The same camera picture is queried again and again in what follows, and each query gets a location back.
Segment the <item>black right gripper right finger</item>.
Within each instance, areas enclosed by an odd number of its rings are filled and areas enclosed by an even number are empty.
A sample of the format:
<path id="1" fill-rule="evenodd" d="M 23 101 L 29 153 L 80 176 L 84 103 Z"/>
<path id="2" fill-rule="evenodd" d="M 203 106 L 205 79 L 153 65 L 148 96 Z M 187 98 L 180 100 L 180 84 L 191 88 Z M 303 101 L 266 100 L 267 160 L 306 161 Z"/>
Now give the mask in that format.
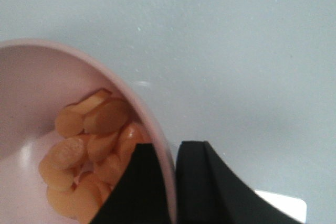
<path id="1" fill-rule="evenodd" d="M 183 141 L 176 160 L 179 223 L 297 223 L 267 203 L 207 141 Z"/>

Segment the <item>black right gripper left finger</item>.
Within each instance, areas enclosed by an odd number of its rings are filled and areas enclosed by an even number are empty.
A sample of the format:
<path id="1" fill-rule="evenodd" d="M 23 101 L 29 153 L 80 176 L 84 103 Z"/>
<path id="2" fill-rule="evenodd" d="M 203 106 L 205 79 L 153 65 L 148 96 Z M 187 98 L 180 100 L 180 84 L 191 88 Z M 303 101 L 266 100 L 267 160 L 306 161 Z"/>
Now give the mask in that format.
<path id="1" fill-rule="evenodd" d="M 152 144 L 137 144 L 115 189 L 91 223 L 170 223 L 162 171 Z"/>

